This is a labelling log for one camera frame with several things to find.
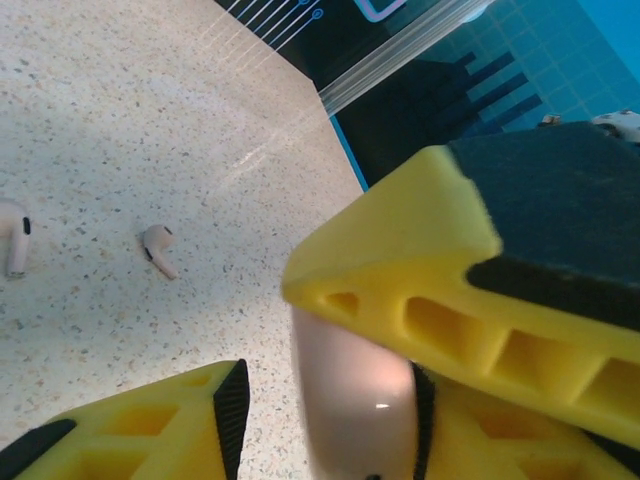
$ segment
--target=earbud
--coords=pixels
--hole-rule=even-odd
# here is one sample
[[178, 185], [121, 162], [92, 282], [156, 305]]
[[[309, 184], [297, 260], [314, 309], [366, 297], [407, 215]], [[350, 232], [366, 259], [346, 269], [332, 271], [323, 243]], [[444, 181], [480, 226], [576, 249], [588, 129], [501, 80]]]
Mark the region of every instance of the earbud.
[[162, 250], [171, 246], [173, 240], [173, 232], [164, 225], [152, 225], [144, 232], [142, 238], [144, 251], [149, 261], [171, 280], [178, 278], [178, 271], [164, 257]]
[[27, 210], [8, 198], [0, 198], [0, 237], [11, 235], [7, 276], [21, 277], [25, 273], [31, 235], [31, 221]]
[[315, 480], [406, 480], [418, 451], [411, 363], [293, 310], [293, 360]]

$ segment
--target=yellow foam block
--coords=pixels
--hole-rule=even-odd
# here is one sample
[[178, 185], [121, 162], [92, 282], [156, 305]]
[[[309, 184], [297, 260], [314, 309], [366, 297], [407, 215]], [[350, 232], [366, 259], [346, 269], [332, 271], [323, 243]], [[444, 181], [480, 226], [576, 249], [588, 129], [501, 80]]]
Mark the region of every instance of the yellow foam block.
[[640, 449], [640, 333], [470, 285], [501, 248], [474, 184], [429, 147], [305, 239], [282, 291], [445, 377]]
[[16, 478], [235, 479], [248, 395], [246, 363], [228, 361], [71, 410], [50, 423], [75, 428]]
[[634, 480], [578, 428], [476, 390], [438, 386], [426, 480]]

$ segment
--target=white speckled surface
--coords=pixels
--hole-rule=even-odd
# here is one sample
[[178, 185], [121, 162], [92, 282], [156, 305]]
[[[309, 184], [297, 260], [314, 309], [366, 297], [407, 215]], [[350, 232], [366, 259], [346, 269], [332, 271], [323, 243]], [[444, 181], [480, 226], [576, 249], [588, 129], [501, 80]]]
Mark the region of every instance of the white speckled surface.
[[[280, 273], [360, 193], [328, 121], [300, 127], [321, 111], [312, 84], [262, 44], [266, 61], [239, 71], [255, 39], [216, 22], [211, 0], [0, 12], [0, 196], [34, 230], [27, 276], [0, 276], [0, 447], [74, 406], [245, 357], [241, 478], [308, 478]], [[177, 236], [179, 280], [142, 254], [154, 223]]]

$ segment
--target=teal tile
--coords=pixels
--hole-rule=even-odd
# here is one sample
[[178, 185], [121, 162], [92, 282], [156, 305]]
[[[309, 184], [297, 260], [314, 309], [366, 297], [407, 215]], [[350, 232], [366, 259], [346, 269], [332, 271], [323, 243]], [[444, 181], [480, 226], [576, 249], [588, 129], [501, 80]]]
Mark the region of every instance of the teal tile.
[[535, 95], [536, 93], [538, 92], [534, 88], [533, 84], [526, 83], [520, 88], [516, 88], [513, 92], [511, 92], [511, 99], [513, 100], [513, 103], [515, 105], [529, 98], [531, 95]]
[[569, 35], [562, 32], [554, 37], [553, 40], [544, 43], [544, 49], [554, 62], [559, 62], [574, 54], [576, 45]]
[[585, 56], [581, 53], [574, 53], [558, 62], [558, 69], [569, 81], [578, 78], [582, 75], [585, 68], [589, 68], [590, 66]]
[[520, 116], [512, 120], [511, 122], [507, 123], [502, 128], [504, 129], [505, 132], [521, 132], [523, 130], [530, 130], [534, 128], [536, 125], [537, 123], [532, 125], [531, 122], [525, 116]]
[[585, 101], [585, 107], [589, 115], [595, 117], [618, 110], [618, 99], [609, 90], [605, 90]]
[[550, 4], [551, 10], [564, 25], [569, 26], [587, 18], [584, 9], [575, 0], [554, 0], [547, 3]]
[[483, 95], [486, 95], [491, 90], [498, 88], [500, 85], [502, 85], [502, 80], [499, 77], [496, 77], [494, 75], [487, 78], [484, 82], [481, 82], [478, 85], [476, 85], [473, 88], [473, 92], [474, 92], [473, 94], [477, 99]]
[[531, 128], [533, 128], [542, 121], [545, 115], [548, 115], [549, 113], [555, 112], [553, 112], [553, 109], [551, 109], [549, 106], [542, 104], [527, 112], [524, 117], [527, 123], [531, 125]]
[[476, 59], [467, 66], [467, 71], [472, 75], [496, 57], [482, 48], [475, 49], [473, 52], [476, 54]]
[[588, 100], [606, 89], [605, 84], [593, 70], [573, 80], [571, 86], [581, 100]]
[[493, 116], [496, 117], [496, 116], [500, 115], [501, 113], [503, 113], [505, 110], [509, 110], [515, 104], [516, 104], [516, 102], [513, 101], [513, 98], [511, 98], [509, 95], [507, 95], [506, 97], [502, 97], [497, 102], [494, 102], [491, 105], [490, 111], [493, 114]]
[[618, 57], [612, 58], [607, 63], [597, 67], [596, 73], [609, 86], [631, 78], [631, 72]]
[[493, 113], [485, 108], [484, 110], [482, 110], [478, 116], [482, 119], [483, 122], [490, 122], [493, 119]]
[[567, 83], [560, 70], [555, 66], [548, 68], [532, 81], [543, 96], [548, 96]]
[[552, 59], [544, 48], [538, 47], [519, 62], [522, 69], [530, 76], [535, 76], [552, 65]]
[[590, 118], [589, 112], [582, 105], [562, 113], [562, 119], [566, 122], [584, 122]]
[[511, 50], [518, 57], [524, 57], [525, 55], [528, 55], [529, 53], [533, 52], [539, 45], [540, 42], [529, 30], [524, 31], [516, 38], [511, 40]]
[[640, 99], [640, 84], [633, 77], [614, 85], [611, 90], [618, 99], [620, 109], [629, 108], [629, 105]]
[[571, 37], [576, 45], [587, 45], [598, 36], [602, 36], [600, 30], [596, 28], [589, 18], [566, 26], [565, 32]]
[[618, 58], [609, 43], [602, 35], [598, 35], [591, 43], [578, 46], [580, 52], [594, 65], [599, 66]]
[[505, 37], [497, 28], [490, 28], [478, 37], [478, 43], [488, 52], [495, 52], [505, 47]]
[[496, 0], [485, 14], [489, 14], [491, 18], [497, 21], [502, 21], [514, 12], [515, 8], [509, 0]]
[[429, 59], [435, 62], [450, 62], [455, 61], [455, 56], [457, 52], [448, 42], [438, 42], [429, 50], [427, 50], [426, 54], [429, 56]]
[[469, 100], [471, 100], [472, 102], [475, 102], [485, 93], [486, 92], [483, 92], [482, 89], [474, 87], [471, 90], [467, 91], [467, 97], [469, 97]]
[[565, 26], [555, 15], [547, 15], [531, 27], [531, 30], [541, 42], [547, 42], [555, 38], [564, 29]]
[[486, 13], [483, 15], [480, 15], [479, 18], [477, 18], [476, 20], [474, 20], [469, 24], [469, 26], [471, 27], [471, 29], [476, 35], [481, 35], [486, 30], [490, 29], [495, 25], [496, 25], [495, 20], [491, 18], [490, 15], [487, 15]]
[[498, 28], [507, 37], [517, 37], [529, 27], [529, 24], [522, 15], [518, 12], [514, 12], [505, 18], [502, 22], [498, 23]]
[[579, 103], [580, 100], [568, 85], [549, 95], [549, 104], [554, 111], [561, 114], [578, 106]]
[[545, 0], [531, 0], [520, 6], [520, 13], [529, 24], [535, 25], [551, 15], [549, 3]]
[[498, 77], [503, 82], [506, 82], [510, 78], [515, 77], [518, 73], [522, 72], [522, 67], [519, 62], [513, 62], [504, 67], [502, 70], [496, 73], [496, 77]]
[[467, 45], [474, 41], [475, 38], [475, 34], [466, 26], [457, 28], [448, 36], [449, 42], [451, 42], [455, 48], [459, 48], [461, 45]]

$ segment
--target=black foam top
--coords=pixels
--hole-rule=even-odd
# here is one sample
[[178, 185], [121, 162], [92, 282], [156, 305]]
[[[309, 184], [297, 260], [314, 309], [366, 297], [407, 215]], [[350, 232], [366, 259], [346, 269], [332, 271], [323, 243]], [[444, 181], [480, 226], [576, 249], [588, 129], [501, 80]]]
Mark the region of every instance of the black foam top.
[[640, 331], [640, 157], [590, 123], [449, 144], [504, 244], [478, 288]]

